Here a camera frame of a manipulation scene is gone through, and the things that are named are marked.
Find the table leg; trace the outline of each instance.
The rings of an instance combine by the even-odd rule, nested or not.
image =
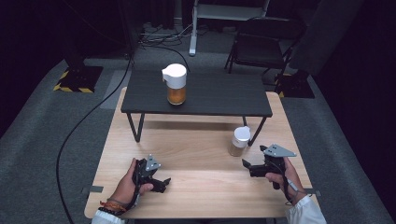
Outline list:
[[[244,126],[248,126],[248,123],[247,123],[247,118],[244,116],[244,117],[242,117],[242,120],[244,121]]]
[[[142,135],[143,122],[145,121],[145,113],[142,113],[140,115],[139,126],[137,127],[137,132],[136,132],[136,129],[134,128],[134,121],[132,120],[131,114],[127,113],[126,116],[128,117],[129,124],[131,125],[132,133],[134,134],[134,140],[136,142],[140,142],[140,137]]]
[[[251,147],[251,145],[253,145],[254,140],[256,140],[257,135],[259,135],[260,131],[262,130],[262,125],[264,124],[264,122],[265,122],[266,120],[267,120],[266,117],[263,117],[263,118],[262,118],[262,122],[260,122],[260,125],[259,125],[259,127],[257,128],[257,131],[254,133],[253,138],[250,139],[250,140],[247,142],[247,145],[248,145],[248,146]]]
[[[265,17],[267,15],[267,9],[268,5],[270,5],[271,0],[265,0],[264,5],[262,6],[262,17]]]

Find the bracelet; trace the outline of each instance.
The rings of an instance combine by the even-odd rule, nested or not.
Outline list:
[[[105,207],[99,207],[98,210],[99,210],[99,211],[102,211],[102,212],[109,213],[110,215],[113,215],[113,216],[116,215],[116,211],[112,211],[112,210],[107,209],[107,208],[105,208]]]
[[[296,190],[296,194],[294,194],[293,198],[290,199],[290,200],[288,200],[288,201],[285,203],[285,205],[292,205],[292,203],[294,202],[294,200],[297,198],[298,193],[304,193],[304,192],[301,192],[301,191],[299,191],[299,190]]]
[[[123,206],[123,207],[128,206],[128,203],[122,203],[122,202],[120,202],[120,201],[118,201],[118,200],[115,200],[115,199],[113,199],[113,198],[108,198],[107,201],[112,201],[112,202],[115,202],[115,203],[119,203],[119,204],[120,204],[121,206]]]
[[[123,213],[126,212],[126,209],[125,209],[124,207],[122,207],[121,205],[116,204],[116,203],[109,203],[109,202],[107,202],[107,203],[102,203],[102,201],[101,201],[100,204],[101,204],[103,207],[107,206],[107,207],[111,207],[111,208],[115,208],[115,209],[120,209],[120,211],[118,211],[118,212],[114,211],[114,212],[115,212],[115,216],[122,215]]]

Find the black cable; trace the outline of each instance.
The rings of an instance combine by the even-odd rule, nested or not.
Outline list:
[[[276,165],[275,163],[273,163],[272,161],[268,161],[268,162],[270,162],[273,166],[275,166],[275,167],[279,170],[280,174],[282,175],[282,178],[283,178],[283,190],[284,190],[284,194],[285,194],[286,199],[287,199],[288,201],[290,201],[289,189],[288,189],[288,187],[289,187],[288,178],[286,177],[285,173],[282,171],[282,169],[280,169],[279,166],[277,166],[277,165]]]
[[[179,32],[177,30],[177,28],[175,27],[174,29],[176,30],[175,34],[170,34],[170,35],[164,35],[164,37],[154,37],[154,38],[150,38],[151,35],[153,35],[154,33],[158,32],[161,29],[158,29],[154,32],[148,33],[146,35],[148,35],[147,37],[143,37],[142,40],[140,41],[140,43],[142,44],[147,44],[147,45],[151,45],[151,46],[159,46],[159,45],[164,45],[167,47],[173,47],[173,46],[178,46],[181,45],[183,42],[181,41],[181,39],[183,37],[186,37],[186,35],[184,35],[186,32],[188,32],[191,28],[192,24],[190,24],[186,29],[184,29],[183,31]]]
[[[147,32],[146,35],[154,35],[155,33],[162,30],[163,26],[162,25],[159,25],[157,27],[152,27],[151,25],[150,25],[150,27],[143,26],[143,29],[145,30],[145,32]]]
[[[144,47],[151,47],[151,48],[156,48],[156,49],[169,49],[169,48],[158,47],[158,46],[144,46]],[[183,55],[181,55],[181,53],[178,52],[178,51],[175,50],[175,49],[169,49],[169,50],[172,50],[172,51],[176,52],[178,55],[180,55],[180,57],[183,59],[184,63],[186,64],[187,70],[188,70],[189,72],[191,72],[191,70],[190,70],[190,68],[189,68],[189,65],[187,64],[187,61],[186,61],[186,59],[183,57]]]
[[[132,57],[129,59],[128,61],[128,65],[125,69],[125,74],[123,75],[119,85],[116,87],[116,89],[111,92],[104,100],[102,100],[99,104],[97,104],[93,109],[90,110],[90,112],[88,112],[84,118],[82,118],[76,125],[75,127],[72,129],[72,131],[70,131],[70,133],[66,136],[66,138],[64,139],[64,142],[62,143],[61,148],[59,149],[59,153],[58,153],[58,158],[56,160],[56,183],[58,186],[58,191],[59,191],[59,195],[61,197],[61,201],[62,201],[62,205],[64,207],[64,211],[66,212],[67,218],[69,219],[69,223],[73,224],[73,218],[70,216],[69,210],[67,209],[67,205],[64,201],[64,195],[62,193],[62,187],[61,187],[61,181],[59,178],[59,163],[61,161],[61,156],[62,156],[62,152],[64,151],[64,146],[66,145],[67,140],[69,139],[69,137],[72,135],[72,133],[76,130],[76,128],[79,126],[79,124],[84,121],[85,118],[87,118],[99,105],[101,105],[104,101],[106,101],[111,95],[114,94],[114,92],[116,92],[116,90],[120,87],[120,85],[122,84],[122,81],[125,79],[127,73],[128,73],[128,69],[129,69],[129,65],[131,64],[131,60]]]

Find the metal bracket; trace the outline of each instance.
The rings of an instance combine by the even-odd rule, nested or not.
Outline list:
[[[152,154],[148,155],[148,161],[146,163],[146,171],[151,171],[160,168],[161,165],[154,159]]]
[[[289,151],[277,144],[272,144],[271,146],[269,146],[262,152],[265,155],[272,156],[272,157],[296,157],[297,156],[296,153]]]

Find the gray carpet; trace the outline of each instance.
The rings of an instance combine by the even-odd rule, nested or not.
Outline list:
[[[200,35],[195,57],[188,54],[187,37],[180,45],[168,48],[178,50],[192,72],[226,73],[223,65],[232,39],[225,33]],[[75,125],[117,87],[127,63],[123,59],[86,60],[86,65],[104,67],[95,93],[52,90],[67,67],[65,62],[43,78],[0,140],[0,223],[68,222],[56,187],[57,155]],[[184,62],[171,50],[139,49],[130,73],[161,70],[169,63]],[[241,76],[258,76],[261,71],[234,68]],[[126,86],[128,78],[121,86]],[[318,87],[311,77],[308,81],[315,99],[283,98],[282,104],[313,186],[321,193],[318,201],[324,216],[329,223],[393,223]],[[75,223],[90,223],[84,216],[87,194],[82,190],[92,184],[119,95],[120,90],[95,109],[64,146],[60,178]],[[286,220],[279,218],[277,223]]]

